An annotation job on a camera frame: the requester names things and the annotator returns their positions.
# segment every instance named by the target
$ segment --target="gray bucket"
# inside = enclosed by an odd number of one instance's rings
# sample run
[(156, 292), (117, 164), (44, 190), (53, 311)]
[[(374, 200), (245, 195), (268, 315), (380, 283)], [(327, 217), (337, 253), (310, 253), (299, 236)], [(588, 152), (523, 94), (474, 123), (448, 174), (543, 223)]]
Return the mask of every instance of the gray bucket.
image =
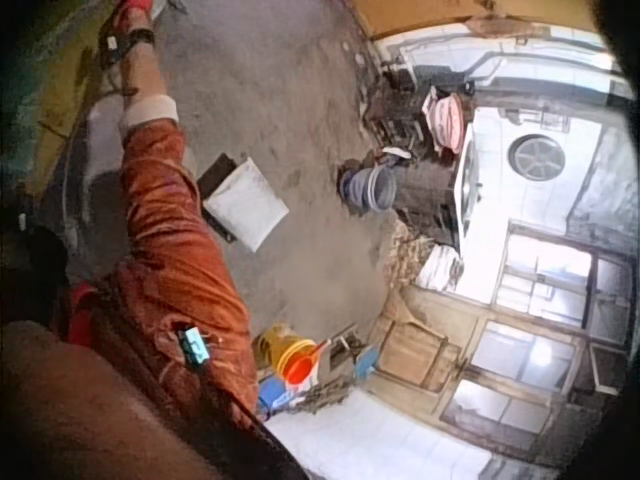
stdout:
[(367, 212), (382, 212), (391, 208), (396, 197), (396, 178), (385, 166), (346, 172), (340, 193), (343, 200)]
[(390, 168), (379, 165), (369, 174), (365, 201), (374, 212), (389, 210), (396, 199), (396, 176)]

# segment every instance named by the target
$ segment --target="concrete floor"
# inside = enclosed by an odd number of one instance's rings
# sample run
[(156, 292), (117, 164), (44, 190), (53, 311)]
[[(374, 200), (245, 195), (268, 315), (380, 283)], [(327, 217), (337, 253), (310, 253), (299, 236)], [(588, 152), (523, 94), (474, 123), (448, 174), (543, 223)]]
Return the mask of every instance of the concrete floor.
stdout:
[[(186, 3), (189, 14), (168, 9), (156, 33), (198, 173), (222, 152), (246, 153), (290, 210), (256, 254), (220, 240), (252, 332), (277, 321), (316, 340), (351, 322), (366, 330), (386, 298), (393, 215), (350, 216), (335, 192), (337, 165), (372, 146), (359, 128), (354, 54), (365, 46), (352, 16), (339, 0)], [(94, 107), (90, 140), (71, 155), (86, 157), (68, 173), (75, 278), (105, 273), (126, 253), (119, 109), (115, 97)], [(75, 190), (86, 198), (74, 201)]]

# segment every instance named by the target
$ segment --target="orange lid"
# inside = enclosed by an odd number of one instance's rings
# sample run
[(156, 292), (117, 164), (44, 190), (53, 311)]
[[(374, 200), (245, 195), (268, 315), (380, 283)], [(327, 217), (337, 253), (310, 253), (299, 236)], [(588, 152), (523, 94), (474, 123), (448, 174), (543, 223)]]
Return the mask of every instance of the orange lid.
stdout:
[(282, 372), (284, 379), (290, 385), (300, 385), (311, 374), (316, 360), (317, 356), (315, 355), (294, 353)]

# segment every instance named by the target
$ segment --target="debris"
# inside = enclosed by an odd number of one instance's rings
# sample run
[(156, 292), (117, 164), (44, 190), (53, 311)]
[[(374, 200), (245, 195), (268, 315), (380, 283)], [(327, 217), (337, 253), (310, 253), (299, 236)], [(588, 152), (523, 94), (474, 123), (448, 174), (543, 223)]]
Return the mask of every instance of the debris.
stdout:
[(455, 290), (463, 272), (464, 263), (458, 252), (447, 245), (436, 245), (415, 284), (429, 290), (451, 291)]
[(182, 13), (183, 15), (189, 14), (189, 9), (187, 8), (186, 3), (183, 0), (169, 0), (169, 5), (175, 8), (177, 11)]
[(511, 38), (532, 35), (548, 37), (550, 35), (550, 30), (547, 26), (534, 25), (526, 20), (506, 18), (499, 15), (472, 17), (464, 24), (471, 33), (482, 38)]
[(496, 5), (495, 0), (475, 0), (475, 3), (480, 5), (482, 8), (484, 8), (488, 12), (495, 12), (496, 11), (497, 5)]
[(364, 55), (362, 55), (361, 53), (356, 53), (354, 58), (356, 59), (356, 63), (358, 64), (358, 66), (362, 68), (367, 66), (367, 62), (364, 59)]
[(316, 413), (321, 408), (342, 403), (349, 395), (355, 381), (354, 377), (341, 377), (324, 385), (316, 385), (305, 393), (303, 401), (287, 411)]
[(389, 288), (413, 283), (434, 245), (432, 239), (412, 234), (402, 221), (396, 220), (391, 237), (391, 250), (385, 265), (385, 277)]

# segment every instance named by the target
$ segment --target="window frame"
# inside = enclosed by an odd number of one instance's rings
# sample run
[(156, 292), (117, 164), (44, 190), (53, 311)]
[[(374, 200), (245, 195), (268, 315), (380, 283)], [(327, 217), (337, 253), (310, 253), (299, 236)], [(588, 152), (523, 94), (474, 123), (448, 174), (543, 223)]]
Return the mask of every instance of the window frame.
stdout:
[[(504, 377), (500, 374), (494, 373), (489, 370), (485, 370), (482, 367), (473, 365), (472, 359), (477, 351), (478, 345), (482, 338), (482, 334), (487, 328), (490, 322), (506, 325), (518, 330), (522, 330), (526, 333), (542, 336), (550, 340), (554, 340), (561, 343), (566, 343), (574, 348), (574, 355), (567, 370), (565, 383), (561, 390), (550, 391), (520, 381)], [(464, 368), (460, 371), (460, 377), (455, 382), (455, 388), (450, 390), (449, 395), (442, 399), (442, 408), (438, 409), (439, 421), (446, 425), (445, 429), (453, 435), (463, 438), (471, 443), (474, 443), (482, 448), (489, 448), (492, 451), (509, 455), (515, 458), (519, 458), (527, 462), (535, 462), (538, 458), (542, 443), (545, 436), (554, 425), (556, 418), (558, 417), (562, 408), (567, 405), (568, 395), (573, 387), (573, 384), (580, 367), (583, 353), (587, 348), (587, 341), (581, 336), (575, 335), (571, 332), (560, 332), (557, 329), (549, 328), (548, 325), (538, 325), (536, 322), (529, 321), (526, 317), (518, 317), (517, 315), (505, 314), (498, 316), (491, 316), (484, 319), (481, 324), (481, 328), (478, 329), (478, 335), (475, 340), (469, 346), (468, 361), (465, 362)], [(487, 438), (477, 432), (464, 430), (460, 426), (454, 425), (446, 419), (446, 410), (451, 404), (453, 397), (460, 385), (459, 380), (467, 380), (475, 383), (481, 387), (488, 388), (503, 395), (512, 397), (513, 399), (522, 400), (534, 405), (543, 406), (549, 409), (549, 416), (542, 427), (542, 430), (536, 435), (535, 440), (527, 450), (520, 449), (518, 447), (501, 443), (497, 440)]]
[[(585, 252), (591, 255), (591, 266), (589, 269), (589, 276), (587, 278), (586, 287), (583, 290), (586, 292), (585, 310), (582, 315), (581, 324), (579, 327), (573, 326), (571, 324), (564, 323), (564, 322), (550, 320), (548, 318), (544, 318), (538, 315), (533, 315), (528, 312), (515, 310), (513, 308), (506, 307), (497, 303), (498, 291), (502, 285), (502, 280), (504, 278), (504, 275), (505, 273), (509, 273), (510, 271), (513, 271), (512, 267), (509, 267), (507, 265), (509, 240), (511, 239), (512, 235), (520, 235), (520, 236), (528, 237), (534, 240), (539, 240), (547, 243), (553, 243), (555, 245), (574, 248), (576, 250), (580, 250), (582, 252)], [(581, 244), (579, 242), (572, 241), (558, 235), (554, 235), (552, 233), (546, 233), (546, 232), (528, 227), (526, 225), (522, 225), (518, 222), (510, 221), (509, 226), (507, 228), (507, 235), (504, 241), (500, 269), (498, 271), (498, 277), (496, 279), (496, 284), (494, 285), (494, 289), (493, 289), (493, 295), (491, 297), (491, 307), (497, 311), (502, 311), (512, 316), (526, 318), (530, 321), (533, 320), (536, 323), (540, 323), (541, 325), (550, 327), (551, 329), (554, 329), (554, 330), (564, 331), (571, 334), (582, 336), (584, 338), (589, 338), (597, 343), (600, 343), (603, 345), (609, 345), (617, 349), (628, 350), (631, 344), (632, 336), (633, 336), (633, 326), (636, 322), (635, 313), (636, 313), (637, 272), (633, 268), (628, 267), (630, 272), (631, 286), (630, 286), (630, 298), (629, 298), (629, 307), (628, 307), (629, 316), (627, 320), (627, 330), (625, 333), (624, 340), (622, 342), (617, 342), (615, 340), (598, 337), (591, 334), (591, 328), (593, 326), (593, 319), (594, 319), (594, 313), (596, 308), (598, 262), (600, 260), (606, 260), (608, 262), (623, 266), (625, 268), (627, 268), (627, 265), (635, 265), (634, 258), (609, 252), (609, 251), (605, 251), (602, 249), (590, 247), (590, 246)], [(526, 276), (518, 276), (517, 274), (515, 276), (517, 276), (518, 278), (523, 278), (525, 280), (532, 280), (535, 282), (533, 278), (528, 278)], [(569, 291), (575, 290), (575, 286), (571, 287), (570, 285), (566, 285), (566, 286), (560, 285), (561, 283), (563, 283), (562, 281), (552, 280), (552, 283), (557, 283), (559, 288), (566, 288)]]
[(623, 350), (618, 350), (616, 348), (607, 347), (605, 345), (598, 345), (596, 343), (592, 343), (589, 345), (589, 361), (591, 362), (591, 369), (593, 371), (593, 383), (596, 386), (596, 392), (612, 395), (614, 397), (618, 396), (620, 394), (620, 391), (617, 388), (612, 387), (610, 385), (606, 385), (601, 382), (600, 373), (599, 373), (598, 365), (596, 363), (594, 350), (603, 350), (606, 352), (611, 352), (616, 355), (621, 355), (623, 357), (627, 357), (626, 352), (624, 352)]

